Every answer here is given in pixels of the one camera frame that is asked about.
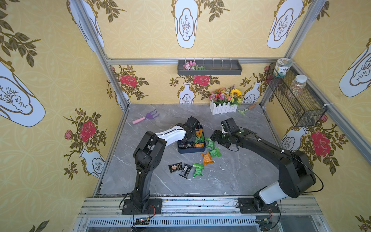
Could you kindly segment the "dark blue storage box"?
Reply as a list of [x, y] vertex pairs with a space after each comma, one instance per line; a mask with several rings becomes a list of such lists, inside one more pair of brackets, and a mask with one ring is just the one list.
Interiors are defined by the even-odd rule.
[[186, 143], [184, 145], [181, 145], [181, 141], [178, 141], [177, 142], [177, 148], [178, 148], [178, 152], [180, 154], [204, 152], [206, 150], [206, 140], [205, 140], [205, 137], [204, 137], [203, 141], [200, 141], [196, 138], [195, 142]]

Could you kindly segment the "green cookie packet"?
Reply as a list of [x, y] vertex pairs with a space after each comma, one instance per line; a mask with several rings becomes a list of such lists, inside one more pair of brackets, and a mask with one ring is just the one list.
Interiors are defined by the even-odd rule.
[[211, 140], [211, 138], [209, 138], [209, 137], [207, 137], [206, 139], [206, 143], [207, 143], [207, 148], [209, 149], [209, 150], [213, 150], [214, 148], [215, 148], [215, 143], [214, 143], [214, 141], [213, 140]]
[[203, 174], [202, 174], [202, 171], [204, 169], [203, 164], [193, 163], [193, 167], [195, 168], [195, 172], [194, 172], [193, 177], [203, 176]]
[[222, 154], [219, 150], [218, 147], [215, 147], [214, 149], [212, 150], [209, 150], [208, 153], [210, 154], [210, 156], [213, 158], [213, 157], [222, 157]]

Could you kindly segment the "black cookie packet barcode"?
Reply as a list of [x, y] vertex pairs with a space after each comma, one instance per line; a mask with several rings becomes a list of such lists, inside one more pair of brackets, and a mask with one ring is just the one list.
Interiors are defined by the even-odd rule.
[[192, 170], [193, 166], [189, 164], [185, 164], [183, 170], [179, 174], [181, 177], [188, 179], [189, 173]]

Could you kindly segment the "black cookie packet with picture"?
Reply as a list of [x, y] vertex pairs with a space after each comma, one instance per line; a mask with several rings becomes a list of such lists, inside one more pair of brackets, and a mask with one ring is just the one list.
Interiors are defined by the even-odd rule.
[[169, 167], [169, 170], [170, 170], [171, 174], [174, 173], [174, 172], [183, 170], [182, 162], [179, 162], [179, 163], [176, 163], [176, 164], [169, 164], [168, 167]]

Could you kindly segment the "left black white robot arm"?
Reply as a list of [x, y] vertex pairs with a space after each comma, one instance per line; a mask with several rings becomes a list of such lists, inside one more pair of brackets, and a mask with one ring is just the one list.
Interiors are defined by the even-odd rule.
[[149, 206], [150, 181], [154, 170], [161, 162], [165, 148], [175, 142], [190, 139], [196, 134], [199, 121], [190, 117], [163, 132], [147, 131], [134, 151], [136, 181], [130, 201], [136, 210], [144, 213]]

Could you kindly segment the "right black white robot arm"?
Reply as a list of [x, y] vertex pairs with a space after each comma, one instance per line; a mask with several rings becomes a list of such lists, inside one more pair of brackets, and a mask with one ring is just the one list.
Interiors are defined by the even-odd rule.
[[222, 130], [215, 130], [210, 139], [225, 148], [236, 145], [260, 155], [279, 171], [278, 180], [254, 194], [258, 211], [287, 197], [297, 198], [313, 186], [317, 179], [308, 157], [301, 151], [280, 148], [259, 137], [255, 132], [236, 125], [233, 118], [221, 122]]

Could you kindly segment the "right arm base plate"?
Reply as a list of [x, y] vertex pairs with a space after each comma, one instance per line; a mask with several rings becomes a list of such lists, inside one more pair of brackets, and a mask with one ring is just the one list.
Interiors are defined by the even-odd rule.
[[253, 197], [238, 198], [236, 207], [242, 214], [275, 214], [281, 212], [277, 202], [268, 205]]

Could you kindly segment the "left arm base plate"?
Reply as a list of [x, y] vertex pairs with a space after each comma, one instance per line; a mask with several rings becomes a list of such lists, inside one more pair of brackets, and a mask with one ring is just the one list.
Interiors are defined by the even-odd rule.
[[144, 204], [134, 204], [131, 199], [126, 199], [123, 203], [122, 214], [123, 215], [144, 215], [149, 214], [157, 215], [161, 213], [162, 199], [150, 198]]

